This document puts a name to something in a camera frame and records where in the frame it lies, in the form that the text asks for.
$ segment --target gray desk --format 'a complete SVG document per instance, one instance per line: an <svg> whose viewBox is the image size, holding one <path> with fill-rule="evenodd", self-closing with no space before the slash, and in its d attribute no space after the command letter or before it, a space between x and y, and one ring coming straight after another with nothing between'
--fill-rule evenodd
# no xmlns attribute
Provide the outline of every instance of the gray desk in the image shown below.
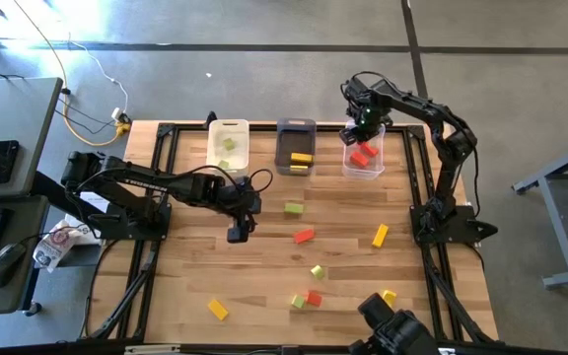
<svg viewBox="0 0 568 355"><path fill-rule="evenodd" d="M10 243L15 243L24 237L32 236L43 231L45 217L47 216L47 198L43 196L9 198L0 200L0 208L8 208L13 211L6 223L6 228L1 236L0 249ZM38 238L26 242L28 251L19 264L10 283L0 288L0 314L11 313L22 307L24 303L32 300L36 275L38 270L33 268L32 250L34 250Z"/></svg>
<svg viewBox="0 0 568 355"><path fill-rule="evenodd" d="M0 79L0 140L17 140L21 147L0 197L30 192L61 87L59 78Z"/></svg>

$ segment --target robotic arm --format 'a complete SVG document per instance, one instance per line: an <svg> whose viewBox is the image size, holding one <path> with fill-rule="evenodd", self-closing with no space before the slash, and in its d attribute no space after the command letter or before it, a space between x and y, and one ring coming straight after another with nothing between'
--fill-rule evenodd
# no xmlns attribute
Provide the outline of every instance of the robotic arm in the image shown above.
<svg viewBox="0 0 568 355"><path fill-rule="evenodd" d="M232 217L234 226L228 230L227 241L246 242L249 233L255 229L253 215L260 213L259 191L251 186L250 177L233 180L228 176L232 183L226 185L224 177L197 173L205 168L218 169L204 166L172 175L123 162L116 157L72 152L61 183L72 193L95 192L123 211L119 215L89 216L100 225L125 220L121 222L154 231L163 222L160 208L164 202L136 196L121 185L125 183L166 193L188 206L204 207Z"/></svg>
<svg viewBox="0 0 568 355"><path fill-rule="evenodd" d="M456 238L456 242L476 243L495 234L496 227L476 221L472 208L457 206L453 197L463 162L473 152L475 162L478 162L475 150L477 139L467 123L454 115L448 107L414 96L411 92L403 92L383 76L382 81L368 88L357 78L360 74L379 75L361 72L341 86L343 97L348 102L346 113L355 122L354 127L345 128L339 133L343 143L350 145L372 139L381 124L393 125L389 113L395 109L427 124L442 162L434 195L425 206L413 209L412 219L416 222L414 227L418 227L414 228L416 242L449 242ZM446 138L445 123L455 129ZM452 221L457 215L461 215L465 223Z"/></svg>

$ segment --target red block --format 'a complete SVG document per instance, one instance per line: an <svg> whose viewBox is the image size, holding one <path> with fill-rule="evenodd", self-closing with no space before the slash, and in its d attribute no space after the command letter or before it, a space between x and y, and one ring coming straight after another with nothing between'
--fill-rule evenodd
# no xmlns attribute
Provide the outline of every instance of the red block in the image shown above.
<svg viewBox="0 0 568 355"><path fill-rule="evenodd" d="M354 152L350 156L350 163L359 168L365 168L370 161L361 152Z"/></svg>
<svg viewBox="0 0 568 355"><path fill-rule="evenodd" d="M306 296L306 303L313 306L321 306L321 295L315 291L309 291L308 296Z"/></svg>
<svg viewBox="0 0 568 355"><path fill-rule="evenodd" d="M361 149L361 152L365 153L365 155L368 157L373 158L376 157L377 154L379 154L379 149L370 147L367 142L359 143L359 148Z"/></svg>
<svg viewBox="0 0 568 355"><path fill-rule="evenodd" d="M295 243L297 243L297 244L307 242L314 237L315 237L315 231L311 230L311 229L304 230L304 231L301 231L301 232L297 232L296 234L293 235L293 239L295 240Z"/></svg>

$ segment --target computer mouse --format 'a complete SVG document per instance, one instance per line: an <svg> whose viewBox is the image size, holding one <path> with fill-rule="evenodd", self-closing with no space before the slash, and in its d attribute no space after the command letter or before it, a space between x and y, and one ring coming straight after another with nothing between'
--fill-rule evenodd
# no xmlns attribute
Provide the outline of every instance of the computer mouse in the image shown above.
<svg viewBox="0 0 568 355"><path fill-rule="evenodd" d="M23 259L26 247L20 243L7 245L0 250L0 287L10 282L17 269L17 264Z"/></svg>

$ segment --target white cable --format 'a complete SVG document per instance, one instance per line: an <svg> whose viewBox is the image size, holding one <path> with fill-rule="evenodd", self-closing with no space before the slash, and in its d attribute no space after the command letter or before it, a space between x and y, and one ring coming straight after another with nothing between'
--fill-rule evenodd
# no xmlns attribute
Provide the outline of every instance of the white cable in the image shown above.
<svg viewBox="0 0 568 355"><path fill-rule="evenodd" d="M79 44L79 43L76 43L73 40L68 40L68 41L70 43L74 44L75 46L79 47L79 48L85 49L85 51L87 52L87 55L89 55L92 59L94 59L96 61L96 63L98 63L98 67L100 67L100 70L103 72L103 75L105 76L105 78L109 79L112 83L119 85L119 89L122 91L122 93L124 93L124 110L123 110L123 112L126 113L126 111L128 110L128 93L124 89L124 86L122 85L122 83L119 80L116 80L115 78L111 78L109 75L107 75L107 72L105 71L105 68L103 68L103 65L100 63L100 60L98 60L98 58L93 56L89 52L89 49L87 49L86 46Z"/></svg>

